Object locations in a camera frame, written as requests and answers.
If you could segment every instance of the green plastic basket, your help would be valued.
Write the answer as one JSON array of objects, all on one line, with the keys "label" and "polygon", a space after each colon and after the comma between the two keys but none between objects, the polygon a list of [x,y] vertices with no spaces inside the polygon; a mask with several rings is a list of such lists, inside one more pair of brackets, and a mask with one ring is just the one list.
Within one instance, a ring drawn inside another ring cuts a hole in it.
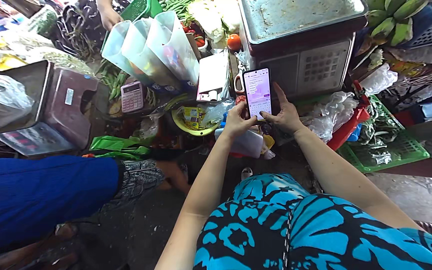
[{"label": "green plastic basket", "polygon": [[[374,95],[370,96],[369,98],[379,101]],[[404,126],[399,123],[399,121],[388,111],[388,109],[383,106],[383,110],[388,115],[387,117],[393,119],[400,128],[396,139],[393,142],[387,144],[388,150],[391,153],[401,156],[400,159],[393,160],[388,164],[372,165],[371,162],[373,159],[367,154],[368,151],[365,150],[365,148],[361,147],[358,149],[358,146],[350,146],[347,142],[337,150],[337,153],[362,173],[374,173],[379,170],[429,158],[429,153],[418,141],[408,135]]]},{"label": "green plastic basket", "polygon": [[[137,21],[141,18],[154,18],[156,15],[163,12],[163,8],[159,4],[158,0],[134,0],[127,6],[123,12],[121,12],[121,18],[123,20]],[[103,51],[106,40],[109,36],[109,31],[106,32],[104,36],[103,46],[101,46],[101,51]]]}]

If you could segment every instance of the calculator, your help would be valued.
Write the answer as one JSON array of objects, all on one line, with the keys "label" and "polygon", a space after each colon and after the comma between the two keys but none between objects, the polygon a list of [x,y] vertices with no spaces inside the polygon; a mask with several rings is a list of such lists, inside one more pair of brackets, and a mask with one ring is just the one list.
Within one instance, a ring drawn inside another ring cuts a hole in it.
[{"label": "calculator", "polygon": [[121,109],[123,113],[130,113],[145,106],[145,89],[143,84],[138,81],[121,86]]}]

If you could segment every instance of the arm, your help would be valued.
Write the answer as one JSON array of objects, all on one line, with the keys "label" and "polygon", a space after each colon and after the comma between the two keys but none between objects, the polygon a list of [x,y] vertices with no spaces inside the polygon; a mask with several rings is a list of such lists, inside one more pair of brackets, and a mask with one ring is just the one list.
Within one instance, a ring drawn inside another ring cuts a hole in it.
[{"label": "arm", "polygon": [[261,115],[286,132],[293,133],[312,171],[325,192],[355,204],[369,215],[394,228],[421,228],[394,204],[366,176],[329,148],[299,120],[283,90],[274,83],[281,111],[277,116]]},{"label": "arm", "polygon": [[113,9],[112,0],[96,0],[97,9],[101,15],[104,29],[111,31],[113,26],[123,21],[123,18]]},{"label": "arm", "polygon": [[256,116],[249,120],[241,118],[245,104],[241,102],[229,111],[224,131],[191,186],[156,270],[193,268],[198,236],[209,215],[219,205],[226,162],[234,138],[257,123]]}]

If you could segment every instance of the scissors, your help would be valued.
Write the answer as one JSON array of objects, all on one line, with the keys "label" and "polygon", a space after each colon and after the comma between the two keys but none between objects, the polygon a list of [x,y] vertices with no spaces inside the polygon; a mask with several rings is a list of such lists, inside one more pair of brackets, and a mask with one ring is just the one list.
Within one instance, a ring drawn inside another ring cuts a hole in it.
[{"label": "scissors", "polygon": [[[245,72],[246,71],[246,67],[243,65],[243,63],[242,62],[239,62],[239,65],[237,65],[237,69],[239,70],[239,72],[237,73],[237,75],[234,77],[234,91],[237,93],[237,94],[244,94],[244,84],[243,84],[243,72]],[[237,88],[236,88],[236,81],[237,80],[240,80],[240,83],[241,83],[241,90],[238,90]]]}]

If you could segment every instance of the smartphone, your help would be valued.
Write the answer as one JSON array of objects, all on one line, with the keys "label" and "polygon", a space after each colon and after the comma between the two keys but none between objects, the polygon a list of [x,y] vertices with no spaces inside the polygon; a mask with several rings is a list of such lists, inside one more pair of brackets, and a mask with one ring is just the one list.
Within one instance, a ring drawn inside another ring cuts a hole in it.
[{"label": "smartphone", "polygon": [[271,94],[269,68],[249,70],[243,72],[243,84],[246,95],[246,103],[249,108],[249,115],[256,115],[258,121],[265,119],[259,114],[264,111],[271,114]]}]

